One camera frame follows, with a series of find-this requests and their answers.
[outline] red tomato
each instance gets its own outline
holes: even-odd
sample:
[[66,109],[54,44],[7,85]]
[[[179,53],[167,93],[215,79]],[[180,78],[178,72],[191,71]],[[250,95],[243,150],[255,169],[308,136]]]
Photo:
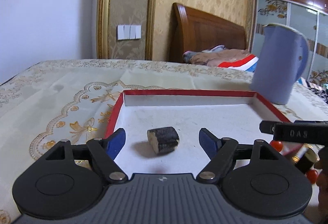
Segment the red tomato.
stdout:
[[311,184],[315,184],[318,178],[318,172],[315,169],[310,169],[308,172],[306,172],[305,175]]
[[274,141],[274,140],[272,140],[272,141],[270,142],[270,145],[271,145],[274,149],[276,149],[278,152],[280,152],[280,151],[282,150],[282,148],[284,147],[284,145],[283,145],[282,142],[280,142],[280,141]]

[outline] ribbed gray surface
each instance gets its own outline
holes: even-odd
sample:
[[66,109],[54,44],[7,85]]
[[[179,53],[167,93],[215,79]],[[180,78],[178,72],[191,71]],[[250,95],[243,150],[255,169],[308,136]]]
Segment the ribbed gray surface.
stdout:
[[135,174],[126,184],[111,186],[103,199],[83,214],[64,220],[26,215],[16,224],[309,224],[299,215],[285,220],[248,216],[229,205],[214,185],[198,183],[192,174]]

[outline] kettle lid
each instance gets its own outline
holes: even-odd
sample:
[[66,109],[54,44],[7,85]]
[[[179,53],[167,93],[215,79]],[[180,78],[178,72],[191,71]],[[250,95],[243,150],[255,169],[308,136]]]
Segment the kettle lid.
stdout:
[[305,35],[303,33],[301,33],[300,31],[290,27],[290,26],[287,26],[287,25],[284,25],[284,24],[281,24],[281,23],[269,23],[268,25],[264,25],[263,27],[267,27],[267,26],[275,26],[275,27],[282,27],[286,30],[290,30],[292,32],[295,32],[301,36],[303,36],[304,40],[306,41],[307,45],[309,46],[309,43],[308,43],[308,40],[307,38],[305,37]]

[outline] cut end of vegetable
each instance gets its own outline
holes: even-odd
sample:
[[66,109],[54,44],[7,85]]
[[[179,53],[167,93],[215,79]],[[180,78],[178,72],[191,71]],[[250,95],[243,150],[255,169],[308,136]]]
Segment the cut end of vegetable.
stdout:
[[174,151],[179,144],[179,135],[173,127],[162,127],[147,131],[148,142],[156,154]]

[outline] table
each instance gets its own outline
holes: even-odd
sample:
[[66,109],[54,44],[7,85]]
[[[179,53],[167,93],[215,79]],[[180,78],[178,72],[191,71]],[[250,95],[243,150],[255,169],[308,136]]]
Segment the table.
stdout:
[[[14,180],[60,139],[102,137],[126,89],[248,90],[252,73],[200,65],[134,60],[58,60],[36,64],[0,86],[0,223],[19,216]],[[328,106],[296,83],[276,106],[291,121],[327,120]],[[317,222],[318,188],[306,215]]]

